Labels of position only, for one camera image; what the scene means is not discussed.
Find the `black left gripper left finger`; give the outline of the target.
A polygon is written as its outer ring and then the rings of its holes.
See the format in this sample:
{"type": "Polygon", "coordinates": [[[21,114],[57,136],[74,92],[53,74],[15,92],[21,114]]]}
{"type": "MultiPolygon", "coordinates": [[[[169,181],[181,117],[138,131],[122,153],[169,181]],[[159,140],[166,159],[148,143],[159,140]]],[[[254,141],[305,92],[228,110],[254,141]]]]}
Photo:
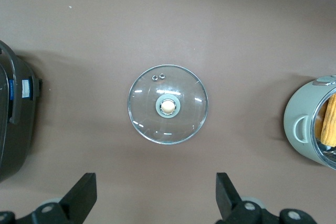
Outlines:
{"type": "Polygon", "coordinates": [[[96,201],[96,174],[85,173],[59,202],[43,204],[15,224],[83,224],[96,201]]]}

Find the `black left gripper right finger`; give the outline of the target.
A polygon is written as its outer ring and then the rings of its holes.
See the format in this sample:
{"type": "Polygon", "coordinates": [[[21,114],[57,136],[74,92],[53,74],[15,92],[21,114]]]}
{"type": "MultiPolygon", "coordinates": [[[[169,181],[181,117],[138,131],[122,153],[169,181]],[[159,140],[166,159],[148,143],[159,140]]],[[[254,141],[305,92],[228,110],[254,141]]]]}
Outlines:
{"type": "Polygon", "coordinates": [[[216,203],[222,218],[215,224],[280,224],[260,204],[243,200],[227,173],[216,174],[216,203]]]}

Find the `round glass pot lid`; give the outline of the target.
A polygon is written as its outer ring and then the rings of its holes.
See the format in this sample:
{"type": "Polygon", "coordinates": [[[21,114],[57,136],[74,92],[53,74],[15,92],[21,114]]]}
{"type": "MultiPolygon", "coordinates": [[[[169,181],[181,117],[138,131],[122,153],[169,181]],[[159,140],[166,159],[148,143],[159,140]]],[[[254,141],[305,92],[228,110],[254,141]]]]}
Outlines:
{"type": "Polygon", "coordinates": [[[127,106],[130,121],[140,135],[154,143],[174,145],[201,129],[208,114],[208,95],[190,70],[159,65],[135,80],[127,106]]]}

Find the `yellow corn cob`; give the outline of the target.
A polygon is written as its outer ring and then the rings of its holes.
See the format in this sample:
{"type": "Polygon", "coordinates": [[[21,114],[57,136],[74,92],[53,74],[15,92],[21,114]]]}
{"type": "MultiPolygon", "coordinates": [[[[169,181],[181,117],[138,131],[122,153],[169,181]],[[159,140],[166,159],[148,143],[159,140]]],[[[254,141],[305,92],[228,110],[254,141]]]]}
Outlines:
{"type": "Polygon", "coordinates": [[[318,111],[314,135],[323,145],[336,147],[336,93],[318,111]]]}

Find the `grey-green electric pot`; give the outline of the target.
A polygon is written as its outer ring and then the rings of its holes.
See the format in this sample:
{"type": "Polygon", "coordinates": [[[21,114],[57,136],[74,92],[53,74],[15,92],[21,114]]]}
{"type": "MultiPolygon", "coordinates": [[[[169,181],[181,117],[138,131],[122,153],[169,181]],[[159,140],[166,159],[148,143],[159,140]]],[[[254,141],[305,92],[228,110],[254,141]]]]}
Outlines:
{"type": "Polygon", "coordinates": [[[336,147],[316,137],[318,113],[336,93],[336,74],[316,78],[299,88],[290,98],[283,117],[286,137],[306,158],[336,170],[336,147]]]}

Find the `dark grey rice cooker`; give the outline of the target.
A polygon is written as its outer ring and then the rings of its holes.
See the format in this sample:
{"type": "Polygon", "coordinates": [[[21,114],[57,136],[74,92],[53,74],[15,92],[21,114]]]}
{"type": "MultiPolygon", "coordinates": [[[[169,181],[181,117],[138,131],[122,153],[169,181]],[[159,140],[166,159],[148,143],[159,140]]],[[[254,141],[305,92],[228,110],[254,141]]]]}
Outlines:
{"type": "Polygon", "coordinates": [[[0,183],[17,173],[26,160],[42,82],[0,40],[0,183]]]}

